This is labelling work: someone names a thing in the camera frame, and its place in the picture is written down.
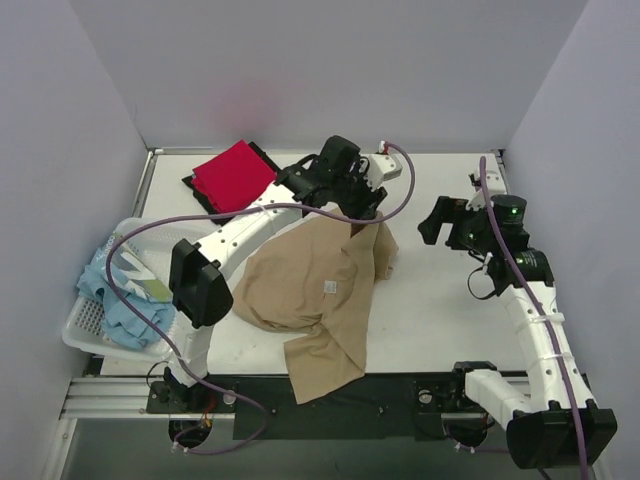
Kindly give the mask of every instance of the white laundry basket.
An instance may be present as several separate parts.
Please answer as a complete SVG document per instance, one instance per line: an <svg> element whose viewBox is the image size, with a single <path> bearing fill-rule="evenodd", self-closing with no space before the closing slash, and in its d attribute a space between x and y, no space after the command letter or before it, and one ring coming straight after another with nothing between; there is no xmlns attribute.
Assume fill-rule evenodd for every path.
<svg viewBox="0 0 640 480"><path fill-rule="evenodd" d="M125 235L151 221L142 218L128 218L122 221L115 231ZM168 285L173 246L183 238L195 243L198 239L211 233L212 229L212 224L204 224L202 227L185 225L184 223L163 225L136 235L127 242L127 245L162 283ZM165 360L171 354L169 345L163 340L142 350L132 350L118 345L102 331L103 318L102 304L78 296L62 330L64 343L89 353L145 362ZM176 317L167 333L169 338L181 348L187 335L193 333L191 322L184 314L176 311Z"/></svg>

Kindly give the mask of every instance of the beige shirt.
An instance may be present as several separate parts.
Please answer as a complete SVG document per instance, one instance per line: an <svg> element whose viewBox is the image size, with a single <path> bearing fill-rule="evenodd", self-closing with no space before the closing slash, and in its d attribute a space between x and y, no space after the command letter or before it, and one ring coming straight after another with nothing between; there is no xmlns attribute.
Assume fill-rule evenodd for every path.
<svg viewBox="0 0 640 480"><path fill-rule="evenodd" d="M313 218L265 243L233 292L233 310L247 322L308 334L284 344L298 403L365 372L374 282L389 278L398 246L385 224L350 235L347 223Z"/></svg>

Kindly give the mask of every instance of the red cloth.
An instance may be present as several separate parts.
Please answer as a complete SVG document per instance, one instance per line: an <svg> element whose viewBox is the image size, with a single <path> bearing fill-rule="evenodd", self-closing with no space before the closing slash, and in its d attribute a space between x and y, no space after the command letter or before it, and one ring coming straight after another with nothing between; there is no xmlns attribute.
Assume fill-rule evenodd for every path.
<svg viewBox="0 0 640 480"><path fill-rule="evenodd" d="M243 210L276 178L276 173L246 142L193 169L193 186L220 213Z"/></svg>

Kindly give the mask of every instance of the white table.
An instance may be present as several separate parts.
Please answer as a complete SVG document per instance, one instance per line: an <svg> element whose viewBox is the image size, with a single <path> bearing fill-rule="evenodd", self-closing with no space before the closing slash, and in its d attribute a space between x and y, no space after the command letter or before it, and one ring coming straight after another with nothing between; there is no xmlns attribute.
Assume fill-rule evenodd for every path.
<svg viewBox="0 0 640 480"><path fill-rule="evenodd" d="M271 154L280 166L304 153ZM369 332L367 372L449 371L456 361L489 360L500 370L523 370L524 361L504 308L495 300L478 301L466 287L469 273L479 264L466 252L444 247L449 229L441 232L439 245L427 246L416 229L439 195L470 198L468 174L481 154L413 154L416 189L412 201L389 221L400 247L393 277L376 285ZM488 169L498 170L494 155L485 154ZM211 155L168 155L157 158L144 217L161 218L204 213L191 191L180 181ZM405 195L409 170L385 184L389 196L381 210L390 211ZM233 288L244 264L230 280ZM491 282L481 275L472 282L478 293L489 292ZM212 374L286 373L282 344L295 334L264 332L233 313L214 328L208 356ZM102 373L143 375L149 365L105 359Z"/></svg>

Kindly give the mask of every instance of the white wall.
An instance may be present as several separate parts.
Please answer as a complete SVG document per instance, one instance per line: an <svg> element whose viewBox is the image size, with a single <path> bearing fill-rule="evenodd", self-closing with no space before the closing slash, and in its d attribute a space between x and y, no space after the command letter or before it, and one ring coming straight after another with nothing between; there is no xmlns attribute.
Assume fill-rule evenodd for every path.
<svg viewBox="0 0 640 480"><path fill-rule="evenodd" d="M586 0L70 0L148 145L503 148Z"/></svg>
<svg viewBox="0 0 640 480"><path fill-rule="evenodd" d="M66 0L0 14L0 478L38 478L72 373L60 329L145 159Z"/></svg>
<svg viewBox="0 0 640 480"><path fill-rule="evenodd" d="M579 364L618 418L618 480L640 467L639 25L637 0L590 0L506 152Z"/></svg>

